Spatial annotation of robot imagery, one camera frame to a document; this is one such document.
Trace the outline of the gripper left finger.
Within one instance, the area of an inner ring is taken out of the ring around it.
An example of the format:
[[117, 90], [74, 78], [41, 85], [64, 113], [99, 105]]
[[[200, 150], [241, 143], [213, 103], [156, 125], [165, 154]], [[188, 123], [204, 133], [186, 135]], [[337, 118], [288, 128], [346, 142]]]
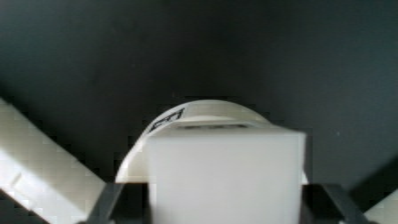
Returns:
[[149, 187], [145, 183], [108, 183], [89, 218], [78, 224], [149, 224]]

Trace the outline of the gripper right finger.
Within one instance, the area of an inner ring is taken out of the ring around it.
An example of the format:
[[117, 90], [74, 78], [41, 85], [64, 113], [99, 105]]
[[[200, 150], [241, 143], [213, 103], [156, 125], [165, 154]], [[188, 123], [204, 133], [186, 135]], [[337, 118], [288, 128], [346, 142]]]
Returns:
[[373, 224], [337, 184], [302, 187], [302, 224]]

